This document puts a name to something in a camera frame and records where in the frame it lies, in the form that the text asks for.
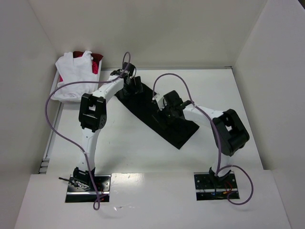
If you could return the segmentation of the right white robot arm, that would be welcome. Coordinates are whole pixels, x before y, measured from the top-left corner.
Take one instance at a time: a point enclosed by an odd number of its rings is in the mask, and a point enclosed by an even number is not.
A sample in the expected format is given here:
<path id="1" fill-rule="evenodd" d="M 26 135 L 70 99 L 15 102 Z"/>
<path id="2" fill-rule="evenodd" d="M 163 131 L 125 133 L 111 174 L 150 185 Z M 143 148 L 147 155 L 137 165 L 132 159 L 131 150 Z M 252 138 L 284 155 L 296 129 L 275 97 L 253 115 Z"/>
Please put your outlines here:
<path id="1" fill-rule="evenodd" d="M 191 100 L 183 101 L 176 91 L 171 91 L 163 96 L 155 94 L 152 101 L 166 118 L 193 121 L 211 128 L 218 155 L 210 167 L 209 173 L 217 181 L 224 180 L 231 171 L 231 157 L 250 139 L 237 112 L 233 109 L 214 110 L 196 105 Z"/>

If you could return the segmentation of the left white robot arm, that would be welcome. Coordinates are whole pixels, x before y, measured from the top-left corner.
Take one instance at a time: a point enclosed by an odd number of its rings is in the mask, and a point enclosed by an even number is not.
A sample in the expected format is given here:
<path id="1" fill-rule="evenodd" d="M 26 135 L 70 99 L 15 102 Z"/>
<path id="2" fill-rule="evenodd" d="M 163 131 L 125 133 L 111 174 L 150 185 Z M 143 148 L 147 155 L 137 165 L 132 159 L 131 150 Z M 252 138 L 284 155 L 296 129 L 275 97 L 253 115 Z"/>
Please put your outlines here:
<path id="1" fill-rule="evenodd" d="M 93 189 L 95 151 L 98 136 L 107 121 L 107 103 L 116 94 L 124 97 L 142 92 L 141 78 L 135 72 L 133 64 L 124 62 L 121 69 L 111 72 L 107 83 L 81 97 L 79 121 L 82 130 L 81 152 L 84 155 L 73 171 L 72 182 L 84 190 Z"/>

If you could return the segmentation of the black t shirt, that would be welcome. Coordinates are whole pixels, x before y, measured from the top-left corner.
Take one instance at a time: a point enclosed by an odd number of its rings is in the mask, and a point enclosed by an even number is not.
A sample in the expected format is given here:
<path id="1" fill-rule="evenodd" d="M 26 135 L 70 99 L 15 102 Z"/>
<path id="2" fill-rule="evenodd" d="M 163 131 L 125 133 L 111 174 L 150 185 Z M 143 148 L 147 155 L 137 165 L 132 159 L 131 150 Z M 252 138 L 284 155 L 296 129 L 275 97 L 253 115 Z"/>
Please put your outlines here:
<path id="1" fill-rule="evenodd" d="M 142 89 L 141 93 L 136 93 L 124 85 L 124 88 L 115 96 L 144 124 L 168 143 L 180 149 L 196 133 L 199 125 L 193 121 L 166 116 L 152 101 L 153 90 L 145 84 L 142 84 Z"/>

